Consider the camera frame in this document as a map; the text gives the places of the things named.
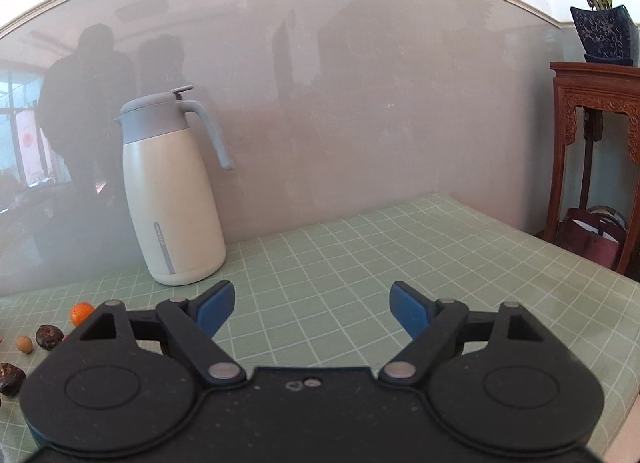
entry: tangerine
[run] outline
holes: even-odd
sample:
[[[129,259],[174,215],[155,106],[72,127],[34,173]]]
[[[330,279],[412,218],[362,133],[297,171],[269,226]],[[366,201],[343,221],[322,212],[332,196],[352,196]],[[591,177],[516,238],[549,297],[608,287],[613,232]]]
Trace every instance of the tangerine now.
[[[94,306],[89,302],[78,302],[71,308],[69,318],[74,326],[80,326],[84,319],[93,313],[94,309]]]

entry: red bag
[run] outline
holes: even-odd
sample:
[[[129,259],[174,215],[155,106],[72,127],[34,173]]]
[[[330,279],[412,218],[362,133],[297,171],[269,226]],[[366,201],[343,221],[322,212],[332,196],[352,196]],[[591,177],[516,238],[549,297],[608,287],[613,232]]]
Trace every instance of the red bag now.
[[[580,208],[570,208],[560,223],[556,245],[594,263],[614,269],[626,233],[617,224]]]

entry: gray handle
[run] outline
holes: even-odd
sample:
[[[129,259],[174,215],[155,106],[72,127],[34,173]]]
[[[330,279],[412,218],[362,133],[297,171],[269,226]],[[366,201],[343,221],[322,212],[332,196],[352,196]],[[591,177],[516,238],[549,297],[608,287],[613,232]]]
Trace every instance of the gray handle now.
[[[209,139],[213,144],[213,148],[216,150],[216,154],[218,155],[218,160],[220,162],[220,167],[225,170],[233,169],[234,164],[226,154],[225,144],[222,141],[220,130],[218,129],[216,123],[209,117],[207,110],[201,104],[198,104],[193,100],[180,100],[178,101],[178,107],[183,113],[188,113],[189,111],[191,111],[193,113],[196,113],[197,116],[200,117],[200,120],[202,120],[202,123],[207,130],[207,135],[209,135]]]

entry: carved wooden table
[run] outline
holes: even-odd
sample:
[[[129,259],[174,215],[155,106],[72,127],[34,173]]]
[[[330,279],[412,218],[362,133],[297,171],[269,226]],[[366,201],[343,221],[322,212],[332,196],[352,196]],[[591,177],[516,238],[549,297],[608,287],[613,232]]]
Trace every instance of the carved wooden table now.
[[[614,64],[552,62],[551,69],[556,72],[554,78],[556,139],[551,196],[543,234],[543,239],[550,243],[556,239],[558,227],[564,178],[564,153],[566,147],[575,141],[576,107],[585,109],[584,130],[587,140],[580,207],[586,206],[591,178],[591,151],[593,141],[597,141],[602,135],[602,111],[628,115],[628,154],[634,163],[640,163],[640,68]],[[625,273],[639,230],[640,179],[638,179],[633,210],[629,218],[626,242],[616,268],[618,273]]]

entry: brown round fruit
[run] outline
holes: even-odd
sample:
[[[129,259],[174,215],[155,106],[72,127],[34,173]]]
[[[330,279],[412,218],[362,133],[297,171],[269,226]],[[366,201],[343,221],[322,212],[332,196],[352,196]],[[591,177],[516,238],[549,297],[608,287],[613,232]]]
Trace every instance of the brown round fruit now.
[[[18,348],[18,351],[22,351],[22,353],[26,353],[27,355],[33,351],[33,342],[27,335],[20,335],[15,340],[15,347]]]
[[[15,396],[20,391],[26,375],[20,367],[3,362],[0,364],[0,393]]]
[[[51,351],[54,347],[62,342],[65,334],[60,331],[60,328],[45,324],[38,328],[36,331],[36,342],[38,346],[47,351]]]

